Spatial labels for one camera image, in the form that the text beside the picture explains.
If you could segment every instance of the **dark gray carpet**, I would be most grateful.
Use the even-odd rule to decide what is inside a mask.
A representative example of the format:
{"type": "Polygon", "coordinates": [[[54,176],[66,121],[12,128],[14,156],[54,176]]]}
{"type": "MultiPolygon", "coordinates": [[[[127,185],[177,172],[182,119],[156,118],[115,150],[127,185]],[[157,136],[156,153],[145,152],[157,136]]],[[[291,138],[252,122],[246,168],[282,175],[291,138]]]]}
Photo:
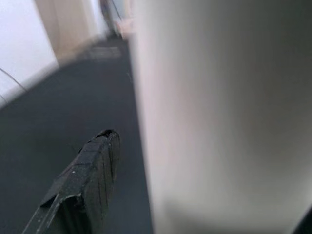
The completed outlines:
{"type": "Polygon", "coordinates": [[[53,179],[103,129],[121,135],[106,234],[152,233],[128,46],[99,46],[120,55],[85,53],[0,110],[0,233],[22,232],[53,179]]]}

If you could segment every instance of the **white wall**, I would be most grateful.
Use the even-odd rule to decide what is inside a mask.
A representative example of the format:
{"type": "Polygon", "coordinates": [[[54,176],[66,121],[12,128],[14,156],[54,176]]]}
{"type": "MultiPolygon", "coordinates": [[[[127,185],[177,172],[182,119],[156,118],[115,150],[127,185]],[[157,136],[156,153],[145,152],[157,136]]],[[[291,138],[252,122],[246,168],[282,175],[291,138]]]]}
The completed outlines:
{"type": "MultiPolygon", "coordinates": [[[[0,68],[26,87],[43,69],[57,64],[32,0],[0,1],[0,45],[0,68]]],[[[20,88],[0,72],[0,94],[9,98],[12,90],[20,88]]]]}
{"type": "Polygon", "coordinates": [[[312,202],[311,2],[136,6],[156,234],[287,233],[312,202]]]}

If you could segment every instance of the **black cable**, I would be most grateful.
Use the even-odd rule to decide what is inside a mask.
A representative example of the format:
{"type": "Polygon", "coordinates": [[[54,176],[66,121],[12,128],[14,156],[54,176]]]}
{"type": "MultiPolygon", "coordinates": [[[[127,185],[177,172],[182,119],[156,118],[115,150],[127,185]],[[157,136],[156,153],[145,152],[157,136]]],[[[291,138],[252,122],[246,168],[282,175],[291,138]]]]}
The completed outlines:
{"type": "Polygon", "coordinates": [[[116,5],[115,5],[115,3],[114,3],[114,0],[112,0],[112,3],[113,3],[113,6],[114,6],[114,8],[115,8],[115,11],[117,12],[117,15],[118,15],[119,19],[121,19],[120,14],[119,14],[119,12],[118,12],[118,10],[117,10],[117,7],[116,7],[116,5]]]}
{"type": "Polygon", "coordinates": [[[2,96],[1,94],[0,94],[0,98],[3,99],[3,101],[5,102],[5,104],[8,104],[8,102],[5,100],[4,96],[2,96]]]}
{"type": "Polygon", "coordinates": [[[9,78],[11,78],[16,84],[19,85],[19,87],[21,87],[25,92],[27,91],[24,86],[22,86],[16,79],[14,79],[13,76],[11,76],[9,73],[7,73],[5,70],[3,70],[2,68],[0,68],[0,71],[2,71],[3,73],[5,73],[9,78]]]}

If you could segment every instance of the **black plastic piece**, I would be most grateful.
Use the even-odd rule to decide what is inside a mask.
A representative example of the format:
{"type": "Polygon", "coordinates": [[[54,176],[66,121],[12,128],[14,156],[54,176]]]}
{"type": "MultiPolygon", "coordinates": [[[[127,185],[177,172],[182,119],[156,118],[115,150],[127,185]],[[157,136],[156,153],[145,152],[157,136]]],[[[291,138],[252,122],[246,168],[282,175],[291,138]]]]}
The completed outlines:
{"type": "Polygon", "coordinates": [[[103,234],[119,149],[119,135],[112,130],[87,142],[54,181],[23,234],[103,234]]]}

